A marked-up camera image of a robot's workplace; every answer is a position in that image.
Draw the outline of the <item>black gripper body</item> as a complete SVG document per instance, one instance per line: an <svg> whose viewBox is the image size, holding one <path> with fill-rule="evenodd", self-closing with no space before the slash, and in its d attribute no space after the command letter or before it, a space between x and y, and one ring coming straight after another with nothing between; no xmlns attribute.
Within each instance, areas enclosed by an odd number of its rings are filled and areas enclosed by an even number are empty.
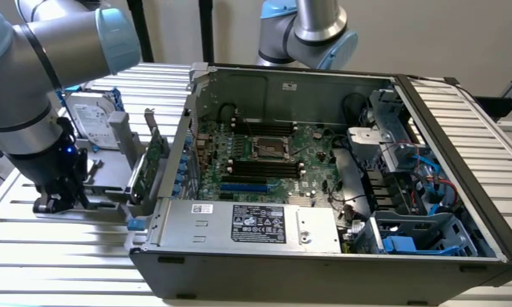
<svg viewBox="0 0 512 307"><path fill-rule="evenodd" d="M67 205L79 204L74 197L72 188L75 184L84 186L88 177L87 166L87 149L62 149L52 163L52 179L40 188L42 197L50 196L62 199Z"/></svg>

